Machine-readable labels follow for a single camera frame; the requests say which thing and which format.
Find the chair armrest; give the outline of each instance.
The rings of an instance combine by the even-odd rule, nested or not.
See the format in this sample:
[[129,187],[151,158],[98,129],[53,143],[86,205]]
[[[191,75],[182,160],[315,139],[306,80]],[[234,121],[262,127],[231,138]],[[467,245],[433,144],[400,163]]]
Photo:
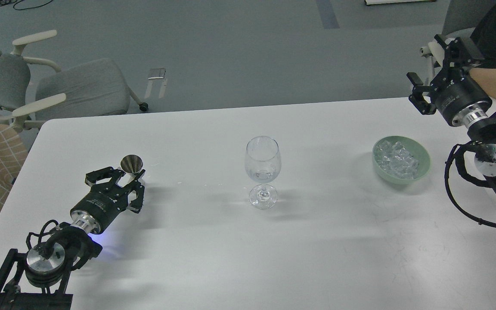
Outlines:
[[57,65],[57,63],[54,62],[53,60],[36,58],[36,57],[22,57],[22,59],[26,63],[30,63],[32,65],[48,65],[49,67],[53,68],[55,72],[61,72],[61,66]]
[[52,107],[66,100],[66,94],[61,93],[41,100],[26,104],[17,108],[12,112],[12,117],[19,118],[20,116],[27,116],[37,111]]
[[57,30],[49,30],[49,31],[44,31],[42,33],[36,33],[36,34],[27,35],[25,37],[20,37],[19,39],[16,39],[15,41],[12,42],[12,45],[14,46],[14,50],[11,52],[11,54],[21,55],[22,51],[24,50],[24,47],[26,47],[27,44],[49,39],[50,37],[54,37],[56,35],[57,35]]

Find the glass stem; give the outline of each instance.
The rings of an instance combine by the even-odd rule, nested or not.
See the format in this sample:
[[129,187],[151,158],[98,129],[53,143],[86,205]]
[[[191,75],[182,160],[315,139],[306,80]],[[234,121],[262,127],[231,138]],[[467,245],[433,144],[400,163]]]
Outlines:
[[260,197],[260,200],[268,200],[270,198],[270,192],[267,190],[267,187],[260,189],[258,196]]

